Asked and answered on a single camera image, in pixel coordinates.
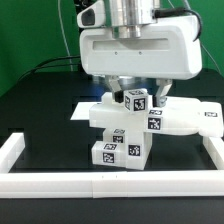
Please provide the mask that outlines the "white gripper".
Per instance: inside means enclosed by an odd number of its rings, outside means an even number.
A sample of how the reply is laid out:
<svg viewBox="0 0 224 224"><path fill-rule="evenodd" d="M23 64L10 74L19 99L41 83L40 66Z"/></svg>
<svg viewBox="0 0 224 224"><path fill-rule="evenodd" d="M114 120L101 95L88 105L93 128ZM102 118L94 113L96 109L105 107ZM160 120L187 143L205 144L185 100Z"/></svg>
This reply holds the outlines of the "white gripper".
<svg viewBox="0 0 224 224"><path fill-rule="evenodd" d="M80 36L82 66L88 74L106 75L117 103L124 101L118 76L162 78L153 105L164 106L172 79L191 79L202 69L197 32L197 18L190 15L161 18L133 39L115 39L109 28L86 29Z"/></svg>

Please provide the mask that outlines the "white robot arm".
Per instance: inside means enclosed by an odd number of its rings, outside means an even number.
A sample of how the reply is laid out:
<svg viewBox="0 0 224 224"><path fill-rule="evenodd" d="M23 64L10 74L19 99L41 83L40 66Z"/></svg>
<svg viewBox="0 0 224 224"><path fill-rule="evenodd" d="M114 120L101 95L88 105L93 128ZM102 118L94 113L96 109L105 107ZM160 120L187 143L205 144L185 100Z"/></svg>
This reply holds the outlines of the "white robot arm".
<svg viewBox="0 0 224 224"><path fill-rule="evenodd" d="M84 71L103 75L117 102L121 76L154 78L154 104L163 107L174 80L202 69L202 19L187 6L163 9L159 0L97 0L77 15Z"/></svg>

